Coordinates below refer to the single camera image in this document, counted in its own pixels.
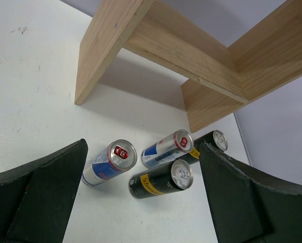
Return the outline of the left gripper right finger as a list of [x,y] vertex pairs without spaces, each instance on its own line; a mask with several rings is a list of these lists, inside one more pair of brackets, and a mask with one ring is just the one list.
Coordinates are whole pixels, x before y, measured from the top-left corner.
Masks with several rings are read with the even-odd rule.
[[218,242],[302,242],[302,185],[207,143],[200,166]]

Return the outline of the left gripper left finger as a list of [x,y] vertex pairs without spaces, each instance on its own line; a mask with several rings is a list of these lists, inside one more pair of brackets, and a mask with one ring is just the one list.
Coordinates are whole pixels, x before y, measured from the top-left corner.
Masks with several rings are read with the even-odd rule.
[[85,139],[0,173],[0,242],[62,242],[88,154]]

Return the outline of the black gold can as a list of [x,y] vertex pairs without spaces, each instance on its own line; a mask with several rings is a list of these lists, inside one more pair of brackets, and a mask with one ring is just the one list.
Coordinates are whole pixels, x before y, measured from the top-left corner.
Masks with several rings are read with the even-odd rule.
[[179,159],[133,175],[129,191],[135,198],[145,199],[187,190],[193,181],[190,165]]
[[228,149],[228,141],[225,134],[220,130],[213,130],[194,140],[194,147],[191,152],[180,156],[177,160],[182,159],[189,165],[199,162],[199,148],[202,143],[208,143],[222,152],[225,152]]

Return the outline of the black gold can front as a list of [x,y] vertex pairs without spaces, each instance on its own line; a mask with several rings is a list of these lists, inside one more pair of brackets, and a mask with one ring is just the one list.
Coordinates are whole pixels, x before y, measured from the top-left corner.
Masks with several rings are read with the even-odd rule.
[[129,191],[135,198],[145,199],[187,190],[193,181],[190,165],[179,159],[133,175]]

